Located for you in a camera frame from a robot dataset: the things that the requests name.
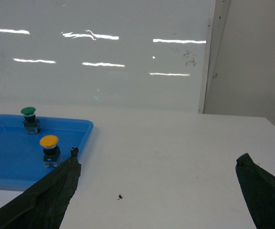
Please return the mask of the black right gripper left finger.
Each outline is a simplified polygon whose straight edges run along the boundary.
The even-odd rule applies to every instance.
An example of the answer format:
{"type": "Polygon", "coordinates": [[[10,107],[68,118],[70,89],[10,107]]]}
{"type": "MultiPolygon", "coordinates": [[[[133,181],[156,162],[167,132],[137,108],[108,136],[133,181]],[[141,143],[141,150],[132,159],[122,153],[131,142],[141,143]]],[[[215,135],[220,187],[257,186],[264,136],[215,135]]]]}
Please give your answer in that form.
{"type": "Polygon", "coordinates": [[[58,229],[78,187],[79,149],[22,194],[0,208],[0,229],[58,229]]]}

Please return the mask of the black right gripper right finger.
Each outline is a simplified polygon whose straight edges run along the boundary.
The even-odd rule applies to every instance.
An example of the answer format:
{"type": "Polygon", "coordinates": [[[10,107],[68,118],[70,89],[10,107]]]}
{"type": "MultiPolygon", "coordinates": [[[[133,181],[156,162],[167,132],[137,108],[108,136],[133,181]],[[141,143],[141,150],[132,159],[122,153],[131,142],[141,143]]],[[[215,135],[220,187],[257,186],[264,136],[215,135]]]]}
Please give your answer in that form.
{"type": "Polygon", "coordinates": [[[275,229],[275,176],[253,162],[248,153],[236,160],[236,175],[258,229],[275,229]]]}

